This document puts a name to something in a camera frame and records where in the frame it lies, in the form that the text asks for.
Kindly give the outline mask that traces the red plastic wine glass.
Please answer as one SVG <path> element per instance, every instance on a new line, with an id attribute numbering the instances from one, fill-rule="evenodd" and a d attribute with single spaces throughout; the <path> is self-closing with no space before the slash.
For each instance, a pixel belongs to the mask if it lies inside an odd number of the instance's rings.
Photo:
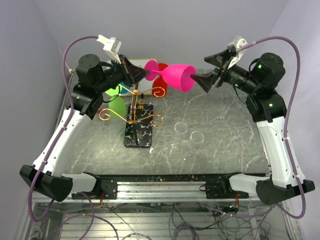
<path id="1" fill-rule="evenodd" d="M 150 63 L 148 64 L 151 70 L 155 69 L 156 68 L 155 66 L 157 64 L 159 71 L 163 71 L 165 68 L 169 66 L 166 63 L 157 63 L 155 60 L 150 60 Z M 164 81 L 163 77 L 161 75 L 158 77 L 155 77 L 153 73 L 150 73 L 148 78 L 149 78 L 149 81 L 153 80 L 151 93 L 157 98 L 165 97 L 167 94 L 168 85 Z"/>

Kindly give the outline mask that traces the pink plastic wine glass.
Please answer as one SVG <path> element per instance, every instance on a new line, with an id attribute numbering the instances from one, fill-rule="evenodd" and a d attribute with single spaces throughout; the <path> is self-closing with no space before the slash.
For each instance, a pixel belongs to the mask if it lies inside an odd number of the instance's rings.
<path id="1" fill-rule="evenodd" d="M 153 81 L 158 75 L 162 77 L 164 82 L 171 88 L 181 92 L 189 92 L 195 85 L 195 81 L 191 75 L 196 73 L 196 69 L 192 65 L 158 63 L 155 60 L 149 60 L 144 69 L 149 72 L 145 77 L 148 81 Z"/>

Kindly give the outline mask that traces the green plastic wine glass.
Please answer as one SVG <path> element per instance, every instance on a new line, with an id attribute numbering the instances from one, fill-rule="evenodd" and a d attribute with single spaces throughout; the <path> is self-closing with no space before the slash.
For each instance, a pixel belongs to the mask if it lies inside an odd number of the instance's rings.
<path id="1" fill-rule="evenodd" d="M 122 85 L 118 84 L 116 89 L 111 88 L 105 91 L 105 94 L 110 96 L 110 99 L 107 101 L 108 108 L 110 109 L 109 114 L 115 118 L 124 118 L 127 113 L 125 101 L 120 97 L 121 90 Z"/>

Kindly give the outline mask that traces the gold wine glass rack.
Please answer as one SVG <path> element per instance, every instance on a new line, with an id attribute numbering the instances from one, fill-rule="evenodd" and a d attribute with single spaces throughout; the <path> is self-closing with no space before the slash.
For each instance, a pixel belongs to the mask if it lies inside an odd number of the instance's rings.
<path id="1" fill-rule="evenodd" d="M 145 103 L 146 95 L 139 93 L 138 84 L 134 85 L 131 102 L 126 105 L 125 117 L 116 117 L 125 122 L 123 145 L 126 148 L 149 149 L 152 147 L 153 129 L 164 124 L 164 118 L 154 113 L 154 106 Z M 98 117 L 102 121 L 109 121 L 112 116 L 108 101 L 106 108 L 98 111 Z"/>

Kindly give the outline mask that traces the blue plastic wine glass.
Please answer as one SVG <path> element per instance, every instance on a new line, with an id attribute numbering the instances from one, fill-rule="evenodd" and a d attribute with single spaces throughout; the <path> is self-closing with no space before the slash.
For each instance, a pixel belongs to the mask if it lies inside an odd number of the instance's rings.
<path id="1" fill-rule="evenodd" d="M 130 87 L 125 85 L 124 83 L 120 83 L 119 85 L 119 93 L 120 96 L 129 96 L 131 93 L 129 92 Z"/>

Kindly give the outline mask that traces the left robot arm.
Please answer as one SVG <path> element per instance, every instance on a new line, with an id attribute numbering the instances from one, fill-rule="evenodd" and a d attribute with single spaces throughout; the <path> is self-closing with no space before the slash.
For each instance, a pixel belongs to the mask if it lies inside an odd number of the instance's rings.
<path id="1" fill-rule="evenodd" d="M 79 59 L 75 69 L 78 83 L 70 94 L 57 129 L 33 164 L 24 164 L 19 171 L 31 190 L 57 202 L 72 193 L 85 192 L 91 199 L 101 195 L 98 176 L 91 173 L 65 176 L 63 173 L 73 145 L 102 105 L 103 93 L 121 83 L 131 87 L 149 74 L 143 67 L 132 64 L 125 55 L 121 54 L 119 59 L 119 62 L 107 63 L 95 54 L 86 54 Z"/>

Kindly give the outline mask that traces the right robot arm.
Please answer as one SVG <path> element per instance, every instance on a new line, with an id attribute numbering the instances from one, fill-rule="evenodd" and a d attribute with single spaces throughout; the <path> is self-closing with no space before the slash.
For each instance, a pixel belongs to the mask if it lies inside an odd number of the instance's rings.
<path id="1" fill-rule="evenodd" d="M 285 75 L 284 62 L 275 53 L 267 52 L 252 61 L 252 69 L 234 64 L 237 56 L 226 49 L 206 56 L 204 61 L 213 65 L 213 71 L 193 74 L 191 78 L 207 93 L 215 85 L 231 85 L 234 90 L 246 93 L 245 105 L 256 124 L 270 167 L 270 176 L 255 176 L 244 173 L 231 174 L 220 186 L 221 194 L 233 197 L 238 191 L 258 196 L 267 205 L 278 204 L 315 190 L 315 183 L 307 180 L 298 168 L 297 160 L 286 147 L 288 131 L 285 120 L 289 115 L 284 99 L 275 88 Z"/>

